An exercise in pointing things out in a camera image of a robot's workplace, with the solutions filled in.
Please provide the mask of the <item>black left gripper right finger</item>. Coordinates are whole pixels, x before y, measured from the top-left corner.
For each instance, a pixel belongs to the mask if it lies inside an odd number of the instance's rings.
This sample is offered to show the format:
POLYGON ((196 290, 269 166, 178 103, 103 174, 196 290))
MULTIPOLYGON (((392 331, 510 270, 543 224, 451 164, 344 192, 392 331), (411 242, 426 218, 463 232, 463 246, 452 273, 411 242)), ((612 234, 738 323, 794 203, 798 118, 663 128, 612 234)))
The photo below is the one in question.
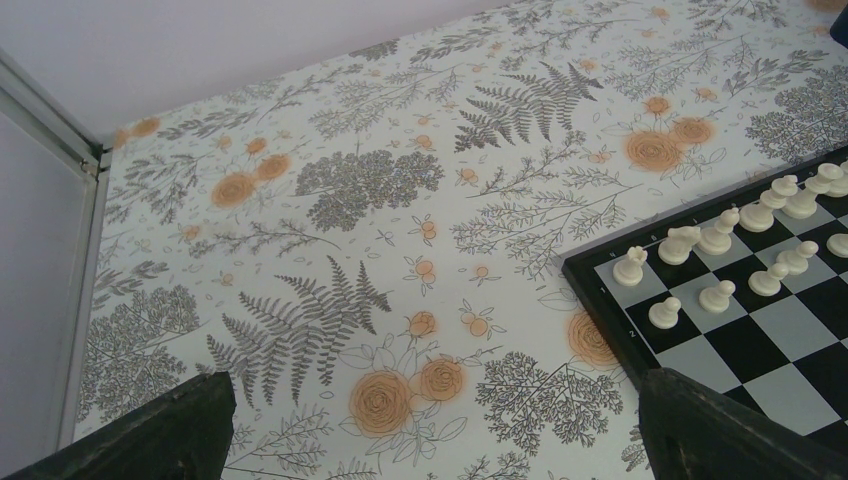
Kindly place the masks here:
POLYGON ((670 368, 647 371, 639 429, 656 479, 845 479, 847 457, 670 368))

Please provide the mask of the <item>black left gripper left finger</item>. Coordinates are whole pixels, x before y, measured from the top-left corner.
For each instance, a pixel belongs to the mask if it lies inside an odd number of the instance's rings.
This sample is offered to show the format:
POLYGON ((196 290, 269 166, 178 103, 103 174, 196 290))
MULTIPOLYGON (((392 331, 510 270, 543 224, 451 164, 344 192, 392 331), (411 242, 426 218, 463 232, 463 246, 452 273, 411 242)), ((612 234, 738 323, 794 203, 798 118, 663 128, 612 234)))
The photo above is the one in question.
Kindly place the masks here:
POLYGON ((230 374, 200 374, 8 477, 218 479, 235 409, 230 374))

